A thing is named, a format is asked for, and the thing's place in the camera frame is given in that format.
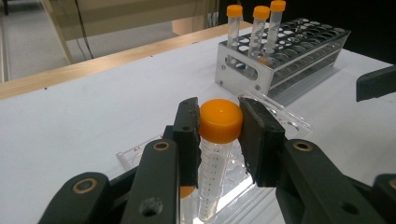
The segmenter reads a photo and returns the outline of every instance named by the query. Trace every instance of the centrifuge tube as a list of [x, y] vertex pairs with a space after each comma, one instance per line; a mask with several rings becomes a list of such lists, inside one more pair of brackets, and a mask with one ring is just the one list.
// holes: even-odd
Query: centrifuge tube
[[265, 54], [273, 53], [277, 41], [282, 13], [285, 10], [286, 2], [275, 0], [271, 2], [271, 18], [268, 28], [267, 44], [265, 45]]
[[195, 187], [180, 187], [180, 224], [192, 224], [196, 213], [194, 198]]
[[[239, 5], [227, 6], [228, 16], [228, 40], [227, 48], [237, 50], [239, 44], [239, 23], [242, 17], [242, 7]], [[227, 57], [227, 63], [236, 63], [236, 60], [230, 55]]]
[[[259, 53], [261, 52], [262, 45], [262, 33], [264, 32], [265, 22], [270, 16], [270, 8], [258, 6], [254, 7], [253, 11], [253, 28], [250, 36], [250, 43], [248, 46], [247, 56], [252, 59], [258, 59]], [[247, 73], [253, 76], [254, 69], [252, 67], [247, 68]]]
[[230, 101], [216, 99], [201, 106], [198, 218], [203, 222], [216, 214], [228, 158], [233, 141], [241, 133], [242, 120], [241, 109]]

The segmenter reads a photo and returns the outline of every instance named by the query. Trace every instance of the orange cap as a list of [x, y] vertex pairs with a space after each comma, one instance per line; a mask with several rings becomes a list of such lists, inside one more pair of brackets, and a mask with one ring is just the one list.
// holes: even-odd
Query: orange cap
[[258, 6], [254, 7], [253, 18], [259, 20], [267, 20], [270, 17], [270, 8]]
[[228, 17], [241, 17], [242, 16], [242, 7], [239, 5], [227, 6], [227, 16]]
[[195, 187], [189, 187], [189, 186], [183, 186], [180, 187], [180, 198], [185, 198], [192, 194], [192, 192], [195, 190]]
[[230, 143], [241, 133], [242, 120], [242, 110], [233, 102], [207, 101], [201, 106], [199, 134], [212, 143]]
[[286, 2], [285, 1], [279, 1], [275, 0], [271, 2], [271, 11], [284, 11], [286, 8]]

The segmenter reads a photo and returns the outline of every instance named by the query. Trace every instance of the table surface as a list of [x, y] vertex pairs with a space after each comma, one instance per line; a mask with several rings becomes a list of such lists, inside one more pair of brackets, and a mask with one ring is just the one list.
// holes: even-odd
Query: table surface
[[[153, 44], [120, 53], [124, 60], [110, 55], [1, 85], [0, 223], [37, 222], [74, 175], [92, 171], [111, 179], [123, 173], [116, 154], [160, 134], [184, 99], [234, 98], [214, 82], [226, 28], [212, 31], [200, 40], [195, 36], [211, 31], [169, 40], [175, 47]], [[276, 97], [311, 124], [307, 140], [341, 172], [367, 184], [396, 171], [396, 94], [356, 103], [356, 80], [387, 66], [342, 50], [334, 66]], [[241, 223], [259, 221], [283, 222], [274, 194]]]

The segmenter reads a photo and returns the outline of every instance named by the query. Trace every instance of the metal tube rack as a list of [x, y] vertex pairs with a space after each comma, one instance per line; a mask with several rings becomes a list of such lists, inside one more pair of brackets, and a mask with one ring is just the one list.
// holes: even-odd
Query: metal tube rack
[[[319, 69], [333, 65], [350, 31], [308, 19], [296, 19], [280, 25], [276, 48], [265, 54], [268, 29], [265, 29], [258, 59], [248, 57], [250, 34], [239, 38], [237, 50], [219, 43], [216, 83], [237, 95], [255, 88], [275, 96]], [[227, 56], [235, 60], [227, 62]]]

